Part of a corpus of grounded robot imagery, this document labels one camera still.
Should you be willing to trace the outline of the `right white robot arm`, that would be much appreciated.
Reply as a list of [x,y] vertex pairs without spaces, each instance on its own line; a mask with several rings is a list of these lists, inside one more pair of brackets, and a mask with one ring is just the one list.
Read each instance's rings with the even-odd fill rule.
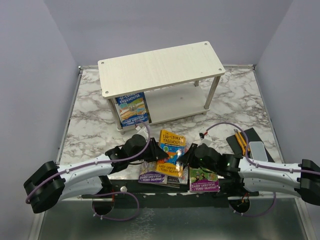
[[178,161],[196,169],[204,169],[223,177],[229,196],[245,192],[284,193],[304,202],[320,204],[320,167],[309,159],[301,163],[259,161],[245,156],[220,154],[206,144],[192,144]]

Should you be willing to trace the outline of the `orange 130-Storey Treehouse book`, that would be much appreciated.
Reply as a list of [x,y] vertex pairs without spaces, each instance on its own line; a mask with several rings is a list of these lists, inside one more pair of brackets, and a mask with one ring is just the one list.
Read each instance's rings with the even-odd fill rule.
[[167,176],[181,178],[184,165],[179,162],[179,158],[185,154],[186,138],[183,135],[162,129],[158,145],[161,150],[168,154],[168,157],[156,162],[155,171]]

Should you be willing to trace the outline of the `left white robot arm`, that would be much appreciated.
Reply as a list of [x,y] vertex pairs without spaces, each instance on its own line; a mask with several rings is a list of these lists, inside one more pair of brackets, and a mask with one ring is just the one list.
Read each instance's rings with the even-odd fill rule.
[[135,161],[155,162],[168,156],[153,137],[135,134],[125,144],[80,163],[62,165],[48,161],[24,182],[25,202],[38,214],[71,197],[103,198],[114,190],[109,175],[125,170]]

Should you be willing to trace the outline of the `blue 91-Storey Treehouse book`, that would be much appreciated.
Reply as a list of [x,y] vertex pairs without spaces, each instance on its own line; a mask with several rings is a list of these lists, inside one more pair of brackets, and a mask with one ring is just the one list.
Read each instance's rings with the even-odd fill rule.
[[120,123],[123,128],[135,125],[137,121],[151,122],[144,92],[119,96],[115,98],[115,101]]

